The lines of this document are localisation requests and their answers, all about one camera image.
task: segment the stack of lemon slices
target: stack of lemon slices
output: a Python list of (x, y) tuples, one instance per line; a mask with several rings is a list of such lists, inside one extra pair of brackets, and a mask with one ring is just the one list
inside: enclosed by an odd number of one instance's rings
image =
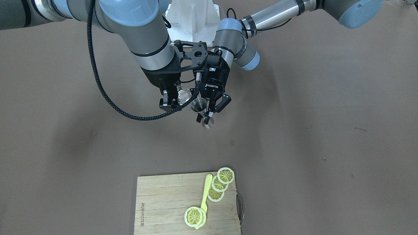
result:
[(234, 181), (234, 171), (228, 167), (222, 167), (212, 180), (212, 186), (209, 189), (208, 198), (213, 202), (219, 202), (224, 198), (225, 190), (228, 185)]
[[(225, 190), (228, 185), (234, 181), (234, 171), (228, 167), (222, 167), (218, 170), (212, 179), (212, 185), (209, 189), (208, 198), (213, 202), (219, 202), (224, 198)], [(184, 213), (184, 222), (196, 229), (199, 229), (206, 223), (206, 213), (200, 207), (190, 207)]]

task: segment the wooden cutting board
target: wooden cutting board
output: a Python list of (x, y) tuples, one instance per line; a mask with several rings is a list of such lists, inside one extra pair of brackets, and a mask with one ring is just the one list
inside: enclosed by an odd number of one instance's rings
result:
[(207, 220), (196, 230), (184, 222), (191, 206), (200, 207), (205, 178), (216, 172), (138, 177), (134, 234), (241, 235), (235, 181), (219, 202), (207, 199)]

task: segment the citrus slice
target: citrus slice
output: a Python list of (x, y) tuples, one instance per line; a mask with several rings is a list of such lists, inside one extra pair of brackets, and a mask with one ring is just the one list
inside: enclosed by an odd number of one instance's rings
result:
[(217, 192), (223, 192), (228, 188), (228, 184), (223, 184), (219, 181), (218, 177), (213, 177), (212, 188)]
[(184, 213), (184, 222), (190, 227), (196, 227), (203, 220), (202, 211), (198, 207), (189, 207)]
[(210, 187), (208, 198), (213, 202), (219, 202), (222, 198), (224, 198), (225, 192), (217, 192), (214, 188)]
[(234, 181), (235, 178), (234, 171), (229, 167), (222, 167), (221, 169), (219, 169), (217, 176), (219, 182), (223, 184), (229, 184), (232, 181)]
[(202, 221), (195, 227), (196, 229), (199, 229), (200, 227), (202, 227), (205, 223), (206, 223), (206, 213), (205, 213), (205, 211), (203, 211), (203, 209), (202, 208), (199, 208), (198, 207), (198, 209), (200, 210), (200, 212), (202, 213), (202, 215), (203, 215), (203, 219), (202, 219)]

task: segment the white plastic stand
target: white plastic stand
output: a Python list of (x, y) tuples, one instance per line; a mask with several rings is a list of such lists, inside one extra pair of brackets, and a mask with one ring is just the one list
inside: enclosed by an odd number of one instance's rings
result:
[(219, 6), (212, 0), (173, 0), (166, 11), (172, 41), (206, 42), (212, 46), (220, 23)]

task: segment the cutting board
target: cutting board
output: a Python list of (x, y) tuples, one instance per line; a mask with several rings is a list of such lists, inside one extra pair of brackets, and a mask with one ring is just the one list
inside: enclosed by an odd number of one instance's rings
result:
[(207, 199), (207, 220), (196, 230), (184, 222), (191, 206), (200, 207), (205, 178), (216, 172), (138, 177), (134, 234), (241, 235), (235, 181), (219, 202)]

